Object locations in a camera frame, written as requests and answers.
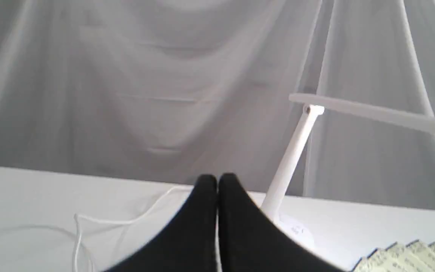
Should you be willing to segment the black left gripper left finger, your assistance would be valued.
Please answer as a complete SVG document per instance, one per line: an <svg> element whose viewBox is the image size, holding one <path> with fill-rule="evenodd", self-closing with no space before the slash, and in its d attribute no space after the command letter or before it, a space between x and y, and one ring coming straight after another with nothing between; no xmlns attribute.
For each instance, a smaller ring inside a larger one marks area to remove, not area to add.
<svg viewBox="0 0 435 272"><path fill-rule="evenodd" d="M109 272L216 272L218 182L200 175L174 217L142 248Z"/></svg>

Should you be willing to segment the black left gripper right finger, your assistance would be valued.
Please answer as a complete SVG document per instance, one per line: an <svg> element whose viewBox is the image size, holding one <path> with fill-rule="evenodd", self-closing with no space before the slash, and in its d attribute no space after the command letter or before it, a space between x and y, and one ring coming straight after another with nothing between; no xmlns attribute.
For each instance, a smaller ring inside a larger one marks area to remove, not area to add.
<svg viewBox="0 0 435 272"><path fill-rule="evenodd" d="M223 272L340 271L279 230L233 173L219 179L219 252Z"/></svg>

